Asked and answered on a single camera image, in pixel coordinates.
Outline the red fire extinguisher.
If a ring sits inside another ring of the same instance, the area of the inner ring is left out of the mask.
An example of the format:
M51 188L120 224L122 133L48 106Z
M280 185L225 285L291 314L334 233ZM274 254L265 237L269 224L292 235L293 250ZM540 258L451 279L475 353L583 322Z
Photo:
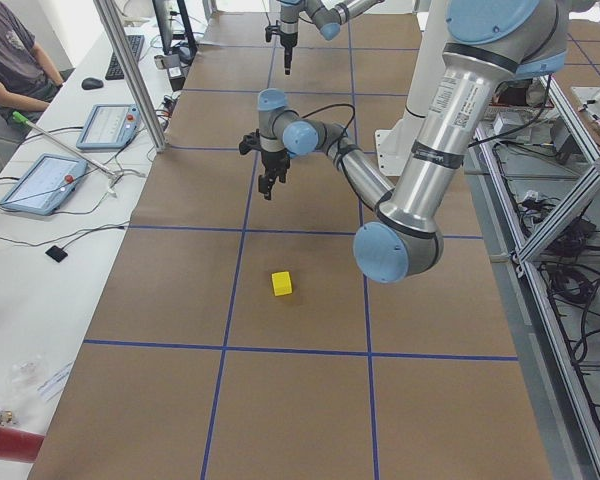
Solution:
M45 436L0 426L0 460L33 463Z

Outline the black computer monitor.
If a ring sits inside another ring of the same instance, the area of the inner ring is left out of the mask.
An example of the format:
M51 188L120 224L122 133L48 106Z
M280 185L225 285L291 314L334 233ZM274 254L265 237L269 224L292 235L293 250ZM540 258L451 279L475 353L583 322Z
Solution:
M183 0L152 0L164 56L175 55L181 64L190 65L197 52L186 3Z

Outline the black computer mouse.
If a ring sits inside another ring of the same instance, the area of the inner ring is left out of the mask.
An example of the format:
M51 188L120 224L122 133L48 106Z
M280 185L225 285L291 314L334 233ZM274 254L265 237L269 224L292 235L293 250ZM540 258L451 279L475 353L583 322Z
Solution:
M96 90L104 87L104 82L98 78L88 77L82 80L81 88L85 91Z

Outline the aluminium frame post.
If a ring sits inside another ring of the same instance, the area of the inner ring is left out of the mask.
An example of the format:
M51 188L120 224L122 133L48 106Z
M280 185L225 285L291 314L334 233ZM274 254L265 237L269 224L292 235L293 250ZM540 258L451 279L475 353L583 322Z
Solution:
M162 153L166 148L166 138L157 119L138 61L132 54L126 32L116 12L115 2L111 0L94 0L93 3L105 33L110 40L113 52L121 64L126 84L139 108L154 148L157 153Z

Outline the seated person grey shirt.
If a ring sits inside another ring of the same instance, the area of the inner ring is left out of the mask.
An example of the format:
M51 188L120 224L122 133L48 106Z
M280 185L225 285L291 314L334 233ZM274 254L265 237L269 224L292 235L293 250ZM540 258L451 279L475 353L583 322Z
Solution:
M66 81L34 34L0 1L0 116L21 130L16 113L37 122Z

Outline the small black square pad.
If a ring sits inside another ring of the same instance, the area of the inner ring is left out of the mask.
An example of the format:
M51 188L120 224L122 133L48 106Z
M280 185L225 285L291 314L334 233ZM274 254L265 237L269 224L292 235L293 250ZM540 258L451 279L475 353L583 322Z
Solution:
M49 247L45 251L45 254L57 263L62 262L68 257L67 251L64 248L59 247L57 245L52 245L51 247Z

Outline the teach pendant tablet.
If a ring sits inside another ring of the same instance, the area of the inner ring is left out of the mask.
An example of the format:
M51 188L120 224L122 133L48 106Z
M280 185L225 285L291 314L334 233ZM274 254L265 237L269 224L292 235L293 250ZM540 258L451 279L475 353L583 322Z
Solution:
M96 104L76 142L81 151L118 150L134 138L140 120L135 104Z
M0 207L13 212L50 215L75 190L86 171L84 159L43 154L1 199Z

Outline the near teach pendant tablet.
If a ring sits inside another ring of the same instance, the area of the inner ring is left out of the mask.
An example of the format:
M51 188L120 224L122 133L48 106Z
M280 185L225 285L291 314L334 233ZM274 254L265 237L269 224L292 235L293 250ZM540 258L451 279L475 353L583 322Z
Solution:
M13 212L50 215L75 190L86 171L84 159L43 154L1 199L0 207Z

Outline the green tipped metal rod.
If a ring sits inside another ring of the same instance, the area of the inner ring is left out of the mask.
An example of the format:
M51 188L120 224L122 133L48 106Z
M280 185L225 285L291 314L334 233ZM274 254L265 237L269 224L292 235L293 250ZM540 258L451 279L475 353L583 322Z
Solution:
M107 175L110 178L110 187L113 187L115 182L118 179L120 179L121 177L123 177L125 174L132 174L132 175L138 176L140 178L146 177L145 173L142 173L142 172L134 170L134 169L119 169L119 170L109 169L104 164L102 164L96 160L93 160L93 159L87 157L86 155L84 155L83 153L79 152L76 148L63 143L61 140L56 138L53 134L42 129L37 124L31 122L27 117L25 117L18 111L14 111L12 113L12 117L16 123L23 124L25 126L30 127L31 129L33 129L34 131L38 132L43 137L45 137L46 139L51 141L53 144L57 145L58 147L62 148L63 150L65 150L69 153L76 155L78 158L85 160L89 165L91 165L91 166L95 167L96 169L98 169L99 171L103 172L105 175Z

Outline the brown paper table mat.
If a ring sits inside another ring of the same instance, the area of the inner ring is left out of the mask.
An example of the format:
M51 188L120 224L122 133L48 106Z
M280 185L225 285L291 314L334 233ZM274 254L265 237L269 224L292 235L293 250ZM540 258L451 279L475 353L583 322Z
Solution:
M371 153L402 113L417 20L365 15L333 42L303 25L290 76L262 16L221 14L208 37L31 477L550 478L464 176L439 264L382 285L352 254L370 213L327 158L265 200L237 150L277 87ZM273 294L278 271L292 294Z

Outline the far teach pendant tablet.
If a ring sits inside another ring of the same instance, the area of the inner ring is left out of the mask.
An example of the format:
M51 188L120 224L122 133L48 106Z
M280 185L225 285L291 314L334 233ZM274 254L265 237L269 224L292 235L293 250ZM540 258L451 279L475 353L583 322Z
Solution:
M118 150L134 138L140 120L135 104L96 104L76 142L81 151Z

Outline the yellow cube block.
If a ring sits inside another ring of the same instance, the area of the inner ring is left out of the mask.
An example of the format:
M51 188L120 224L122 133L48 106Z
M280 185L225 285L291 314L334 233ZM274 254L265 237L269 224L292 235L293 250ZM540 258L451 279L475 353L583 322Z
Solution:
M276 297L293 293L291 274L289 271L278 271L271 274L273 294Z

